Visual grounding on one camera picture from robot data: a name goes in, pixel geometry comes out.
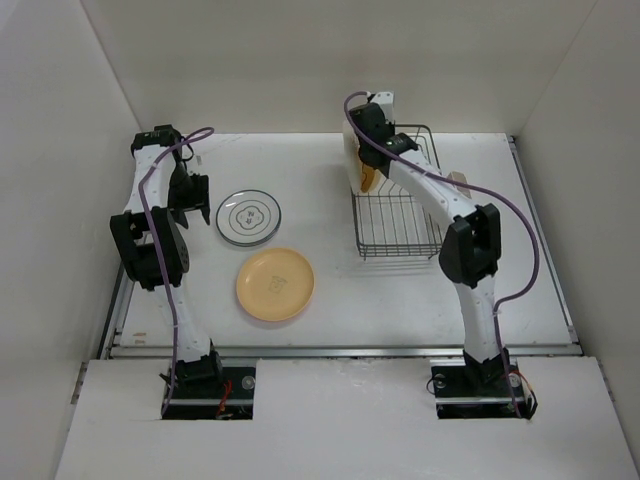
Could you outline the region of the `orange yellow plate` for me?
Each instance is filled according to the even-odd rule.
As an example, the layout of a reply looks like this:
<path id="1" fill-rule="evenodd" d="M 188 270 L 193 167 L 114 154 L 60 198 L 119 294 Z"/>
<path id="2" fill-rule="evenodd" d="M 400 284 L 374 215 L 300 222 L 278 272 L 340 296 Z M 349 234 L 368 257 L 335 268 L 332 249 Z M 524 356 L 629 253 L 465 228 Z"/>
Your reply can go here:
<path id="1" fill-rule="evenodd" d="M 241 266 L 236 297 L 253 318 L 264 322 L 293 319 L 309 305 L 315 274 L 309 260 L 290 248 L 262 250 Z"/>

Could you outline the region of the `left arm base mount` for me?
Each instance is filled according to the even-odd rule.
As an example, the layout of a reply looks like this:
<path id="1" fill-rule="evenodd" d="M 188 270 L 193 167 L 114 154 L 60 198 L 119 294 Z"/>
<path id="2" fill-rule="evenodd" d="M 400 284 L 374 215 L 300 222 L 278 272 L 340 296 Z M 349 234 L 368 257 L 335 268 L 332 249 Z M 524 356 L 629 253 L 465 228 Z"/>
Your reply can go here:
<path id="1" fill-rule="evenodd" d="M 252 420 L 256 388 L 256 366 L 227 366 L 219 383 L 200 383 L 190 388 L 175 382 L 169 396 L 167 374 L 161 418 L 163 420 Z"/>

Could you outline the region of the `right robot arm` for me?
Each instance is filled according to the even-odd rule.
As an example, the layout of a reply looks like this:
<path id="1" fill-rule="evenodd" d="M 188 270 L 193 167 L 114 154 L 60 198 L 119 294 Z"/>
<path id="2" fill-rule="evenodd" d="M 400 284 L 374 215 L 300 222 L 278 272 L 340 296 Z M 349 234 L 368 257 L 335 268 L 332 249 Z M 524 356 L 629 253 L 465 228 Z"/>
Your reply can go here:
<path id="1" fill-rule="evenodd" d="M 438 262 L 460 302 L 463 381 L 472 395 L 486 394 L 503 375 L 504 347 L 496 338 L 493 311 L 501 256 L 500 212 L 491 203 L 474 203 L 455 188 L 416 142 L 395 131 L 387 112 L 375 102 L 345 110 L 358 138 L 358 157 L 408 192 L 444 230 Z"/>

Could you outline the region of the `grey patterned plate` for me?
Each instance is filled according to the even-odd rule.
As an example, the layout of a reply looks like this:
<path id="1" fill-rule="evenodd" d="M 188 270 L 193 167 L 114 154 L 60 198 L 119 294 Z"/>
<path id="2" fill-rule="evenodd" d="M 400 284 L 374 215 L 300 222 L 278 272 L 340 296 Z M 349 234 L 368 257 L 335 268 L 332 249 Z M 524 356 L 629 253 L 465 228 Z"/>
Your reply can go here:
<path id="1" fill-rule="evenodd" d="M 227 196 L 216 211 L 220 236 L 237 247 L 256 247 L 271 240 L 282 222 L 282 210 L 269 193 L 246 189 Z"/>

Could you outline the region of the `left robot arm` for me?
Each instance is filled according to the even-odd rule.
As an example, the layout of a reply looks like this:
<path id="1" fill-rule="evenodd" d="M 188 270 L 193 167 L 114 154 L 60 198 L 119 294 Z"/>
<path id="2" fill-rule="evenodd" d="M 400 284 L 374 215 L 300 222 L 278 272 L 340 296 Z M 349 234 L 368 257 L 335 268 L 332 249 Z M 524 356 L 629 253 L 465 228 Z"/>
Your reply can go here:
<path id="1" fill-rule="evenodd" d="M 190 256 L 183 230 L 187 215 L 211 215 L 209 179 L 194 172 L 193 143 L 211 135 L 205 127 L 182 135 L 170 124 L 135 135 L 130 150 L 135 172 L 122 213 L 109 227 L 130 280 L 155 295 L 172 335 L 172 359 L 162 378 L 169 398 L 207 398 L 224 384 L 213 342 L 196 322 L 187 300 Z"/>

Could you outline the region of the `cream white plate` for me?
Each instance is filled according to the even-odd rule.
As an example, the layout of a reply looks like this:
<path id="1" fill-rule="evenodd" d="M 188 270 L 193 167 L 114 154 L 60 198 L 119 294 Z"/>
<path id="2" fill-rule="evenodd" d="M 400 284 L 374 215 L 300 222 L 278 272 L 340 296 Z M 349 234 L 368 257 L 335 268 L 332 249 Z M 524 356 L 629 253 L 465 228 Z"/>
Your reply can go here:
<path id="1" fill-rule="evenodd" d="M 342 123 L 342 138 L 346 171 L 353 193 L 361 192 L 363 183 L 362 162 L 359 158 L 359 140 L 347 120 Z"/>

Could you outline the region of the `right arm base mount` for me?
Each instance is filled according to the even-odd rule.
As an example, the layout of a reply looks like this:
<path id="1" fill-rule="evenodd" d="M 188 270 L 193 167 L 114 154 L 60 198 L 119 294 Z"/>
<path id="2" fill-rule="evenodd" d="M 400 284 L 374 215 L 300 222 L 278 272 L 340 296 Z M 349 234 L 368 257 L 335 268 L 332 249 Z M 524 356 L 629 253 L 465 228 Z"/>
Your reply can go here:
<path id="1" fill-rule="evenodd" d="M 531 420 L 538 400 L 530 383 L 516 364 L 510 366 L 510 388 L 504 373 L 486 386 L 473 386 L 465 376 L 464 366 L 452 362 L 431 364 L 431 378 L 426 389 L 435 398 L 439 420 L 506 419 Z"/>

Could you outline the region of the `tan yellow plate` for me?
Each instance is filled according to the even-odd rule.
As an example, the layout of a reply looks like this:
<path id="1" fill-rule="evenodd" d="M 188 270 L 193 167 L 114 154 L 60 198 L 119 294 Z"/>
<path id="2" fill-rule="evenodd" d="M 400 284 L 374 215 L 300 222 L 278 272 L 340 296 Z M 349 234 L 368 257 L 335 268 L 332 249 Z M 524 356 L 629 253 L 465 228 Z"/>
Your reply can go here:
<path id="1" fill-rule="evenodd" d="M 373 191 L 377 187 L 380 177 L 381 175 L 378 170 L 363 165 L 361 168 L 360 192 L 369 193 Z"/>

